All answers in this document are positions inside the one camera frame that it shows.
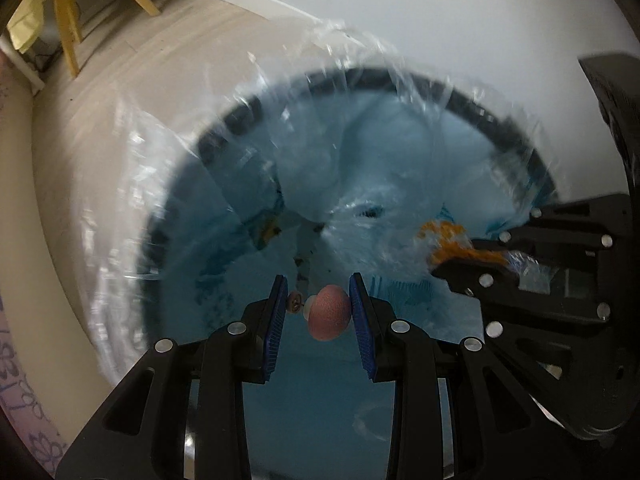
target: blue bristles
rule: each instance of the blue bristles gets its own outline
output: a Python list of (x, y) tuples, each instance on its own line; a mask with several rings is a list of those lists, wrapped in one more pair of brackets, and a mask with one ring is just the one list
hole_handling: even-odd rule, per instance
[(289, 295), (287, 279), (282, 278), (280, 288), (276, 297), (276, 303), (271, 313), (271, 322), (267, 330), (267, 337), (264, 341), (264, 376), (268, 381), (271, 374), (276, 368), (276, 360), (278, 358), (278, 348), (280, 347), (280, 337), (282, 336), (282, 327), (284, 318), (287, 313), (287, 296)]
[(369, 321), (367, 320), (367, 314), (364, 310), (362, 297), (358, 290), (358, 284), (354, 276), (351, 276), (349, 280), (349, 297), (351, 298), (351, 315), (360, 348), (362, 367), (367, 371), (369, 379), (373, 379), (376, 375), (376, 347), (373, 341), (373, 334), (369, 328)]

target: plastic bag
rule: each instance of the plastic bag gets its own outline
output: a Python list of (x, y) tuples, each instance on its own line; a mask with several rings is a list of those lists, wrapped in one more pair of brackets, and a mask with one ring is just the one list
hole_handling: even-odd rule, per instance
[[(336, 23), (264, 23), (220, 40), (217, 62), (209, 49), (174, 59), (171, 107), (154, 107), (158, 81), (122, 95), (114, 225), (78, 198), (88, 324), (108, 378), (158, 338), (199, 340), (238, 319), (276, 274), (309, 295), (360, 272), (431, 336), (482, 338), (477, 300), (430, 275), (438, 244), (421, 229), (445, 221), (495, 237), (552, 200), (557, 166), (540, 156), (539, 124)], [(352, 327), (319, 343), (288, 316), (277, 373), (244, 390), (252, 467), (382, 476), (392, 385), (361, 372)], [(291, 435), (307, 444), (294, 458), (273, 447)]]

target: orange object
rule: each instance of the orange object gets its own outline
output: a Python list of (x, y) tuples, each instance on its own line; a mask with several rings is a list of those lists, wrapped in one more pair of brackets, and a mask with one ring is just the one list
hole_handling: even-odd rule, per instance
[(427, 232), (434, 233), (437, 236), (438, 248), (433, 251), (429, 261), (432, 266), (438, 266), (452, 258), (480, 260), (481, 262), (501, 265), (507, 264), (507, 259), (502, 253), (474, 249), (471, 241), (465, 235), (465, 228), (462, 225), (446, 220), (441, 222), (432, 220), (420, 226), (417, 237), (425, 239)]

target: yellow cloth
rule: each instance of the yellow cloth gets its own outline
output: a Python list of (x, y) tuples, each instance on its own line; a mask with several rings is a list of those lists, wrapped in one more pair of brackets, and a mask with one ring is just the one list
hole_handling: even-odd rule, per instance
[(6, 28), (14, 48), (24, 54), (38, 38), (44, 26), (42, 0), (22, 0)]

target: small mushroom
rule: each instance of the small mushroom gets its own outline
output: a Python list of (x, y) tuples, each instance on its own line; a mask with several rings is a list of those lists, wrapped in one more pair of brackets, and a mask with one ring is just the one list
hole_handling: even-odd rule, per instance
[(292, 290), (287, 298), (287, 312), (297, 314), (302, 308), (302, 294), (296, 290)]

